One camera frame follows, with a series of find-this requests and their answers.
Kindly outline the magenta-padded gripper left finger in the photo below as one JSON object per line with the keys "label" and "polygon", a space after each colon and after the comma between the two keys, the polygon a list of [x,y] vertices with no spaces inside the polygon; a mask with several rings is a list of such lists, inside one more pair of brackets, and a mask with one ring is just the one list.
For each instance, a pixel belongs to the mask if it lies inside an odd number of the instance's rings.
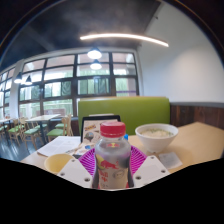
{"label": "magenta-padded gripper left finger", "polygon": [[94,177],[96,173],[95,150],[91,149],[79,159],[70,159],[58,176],[84,188],[98,188]]}

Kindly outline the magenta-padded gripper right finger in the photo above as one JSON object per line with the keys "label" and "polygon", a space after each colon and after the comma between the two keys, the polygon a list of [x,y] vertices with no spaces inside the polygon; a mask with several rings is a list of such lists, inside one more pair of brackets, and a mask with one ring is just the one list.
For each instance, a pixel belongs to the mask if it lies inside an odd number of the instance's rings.
{"label": "magenta-padded gripper right finger", "polygon": [[169,171],[156,156],[146,156],[134,146],[131,147],[130,173],[133,188],[146,186],[169,175]]}

